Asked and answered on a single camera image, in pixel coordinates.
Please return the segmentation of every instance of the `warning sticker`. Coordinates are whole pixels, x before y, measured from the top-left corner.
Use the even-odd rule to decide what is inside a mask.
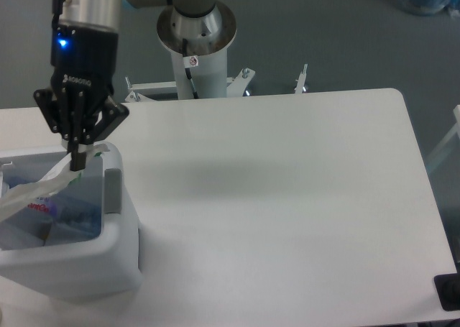
[[[199,64],[198,56],[194,55],[194,56],[184,57],[184,66],[185,66],[185,68],[197,67],[198,64]]]

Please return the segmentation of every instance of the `white tabletop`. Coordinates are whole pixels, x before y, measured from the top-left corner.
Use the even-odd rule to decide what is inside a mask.
[[[0,278],[7,326],[370,326],[460,317],[395,90],[129,104],[110,136],[142,221],[135,293],[64,302]],[[58,144],[0,110],[0,149]]]

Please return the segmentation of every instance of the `gray floor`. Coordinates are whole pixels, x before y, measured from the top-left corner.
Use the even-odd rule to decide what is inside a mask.
[[[308,63],[312,92],[396,88],[405,97],[422,156],[454,125],[460,104],[460,19],[416,17],[393,0],[222,0],[238,21],[229,74],[257,71],[254,93],[290,93]],[[34,106],[47,86],[50,0],[0,0],[0,108]],[[116,99],[132,83],[173,80],[157,40],[159,9],[125,9],[114,77]],[[449,235],[460,234],[460,150],[432,178]]]

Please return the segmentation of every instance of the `blue led light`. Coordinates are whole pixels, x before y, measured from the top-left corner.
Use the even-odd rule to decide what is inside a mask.
[[[58,42],[62,48],[67,47],[68,42],[66,40],[59,40]]]

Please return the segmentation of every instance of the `white plastic bin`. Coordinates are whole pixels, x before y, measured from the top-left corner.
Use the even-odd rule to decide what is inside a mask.
[[[110,151],[92,159],[80,181],[62,192],[63,196],[100,207],[99,236],[43,246],[33,240],[25,247],[11,241],[9,250],[0,250],[1,276],[56,298],[114,293],[141,285],[139,219],[124,186],[121,155],[114,145],[107,145]],[[18,176],[37,181],[64,155],[62,147],[0,152],[0,162],[13,163],[4,166],[4,181]],[[14,227],[21,223],[22,231],[36,236],[37,225],[25,219],[10,222],[12,227],[4,232],[20,240],[21,234],[15,234]]]

